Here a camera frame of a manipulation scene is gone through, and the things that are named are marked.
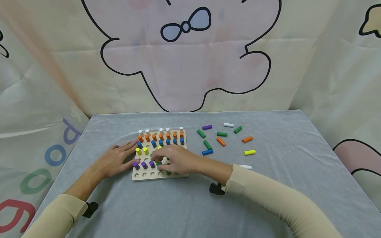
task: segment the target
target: blue letter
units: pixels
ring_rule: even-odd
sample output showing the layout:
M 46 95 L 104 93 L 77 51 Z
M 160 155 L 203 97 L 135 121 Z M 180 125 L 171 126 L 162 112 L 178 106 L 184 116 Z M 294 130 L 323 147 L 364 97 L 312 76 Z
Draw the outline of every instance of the blue letter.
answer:
M 54 150 L 59 150 L 61 152 L 61 159 L 59 161 L 54 161 L 50 158 L 50 154 Z M 52 145 L 45 152 L 45 161 L 48 163 L 48 165 L 51 165 L 51 166 L 59 166 L 65 161 L 65 158 L 66 158 L 66 150 L 62 145 Z

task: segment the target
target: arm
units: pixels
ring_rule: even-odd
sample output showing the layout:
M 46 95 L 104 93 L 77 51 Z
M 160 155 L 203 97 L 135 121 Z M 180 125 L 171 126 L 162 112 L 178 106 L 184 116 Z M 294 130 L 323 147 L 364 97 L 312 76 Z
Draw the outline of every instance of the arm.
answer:
M 326 215 L 306 196 L 277 181 L 238 165 L 199 157 L 181 146 L 156 150 L 152 159 L 169 157 L 171 165 L 158 169 L 175 173 L 198 173 L 225 185 L 227 193 L 243 195 L 284 221 L 296 238 L 340 238 Z
M 123 163 L 129 155 L 135 153 L 136 142 L 128 142 L 122 146 L 113 145 L 108 149 L 64 194 L 59 195 L 44 209 L 22 238 L 64 238 L 87 210 L 86 200 L 96 186 L 104 178 L 119 174 L 131 168 L 133 162 L 139 162 L 131 160 Z

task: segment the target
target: hand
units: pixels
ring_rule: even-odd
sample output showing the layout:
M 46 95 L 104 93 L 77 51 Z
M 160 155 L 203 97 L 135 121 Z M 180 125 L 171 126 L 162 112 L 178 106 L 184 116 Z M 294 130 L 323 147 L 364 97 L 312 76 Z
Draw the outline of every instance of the hand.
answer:
M 112 177 L 120 174 L 126 169 L 132 168 L 133 162 L 140 160 L 130 160 L 123 164 L 124 160 L 135 153 L 138 140 L 129 141 L 122 146 L 111 146 L 101 157 L 99 157 L 91 166 L 90 169 L 100 173 L 102 177 Z
M 178 174 L 196 173 L 202 158 L 180 145 L 166 145 L 152 153 L 151 160 L 162 161 L 163 156 L 171 160 L 170 165 L 159 165 L 159 170 Z

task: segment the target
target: beige sleeve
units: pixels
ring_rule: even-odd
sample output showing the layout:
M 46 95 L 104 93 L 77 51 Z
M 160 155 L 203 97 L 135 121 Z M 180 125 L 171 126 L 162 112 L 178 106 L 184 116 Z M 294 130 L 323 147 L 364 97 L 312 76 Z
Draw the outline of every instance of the beige sleeve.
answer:
M 64 238 L 87 207 L 86 202 L 61 194 L 44 209 L 22 238 Z
M 243 195 L 278 216 L 295 238 L 341 238 L 327 216 L 309 198 L 266 176 L 233 165 L 233 173 L 222 189 Z

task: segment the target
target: person's right hand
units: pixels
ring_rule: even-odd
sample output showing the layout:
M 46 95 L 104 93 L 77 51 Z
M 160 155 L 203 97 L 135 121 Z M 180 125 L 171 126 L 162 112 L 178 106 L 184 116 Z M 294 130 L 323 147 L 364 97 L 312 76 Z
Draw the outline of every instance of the person's right hand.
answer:
M 151 160 L 162 161 L 163 156 L 171 160 L 170 165 L 159 165 L 159 170 L 169 171 L 178 174 L 196 173 L 202 158 L 193 154 L 180 145 L 166 145 L 152 153 Z

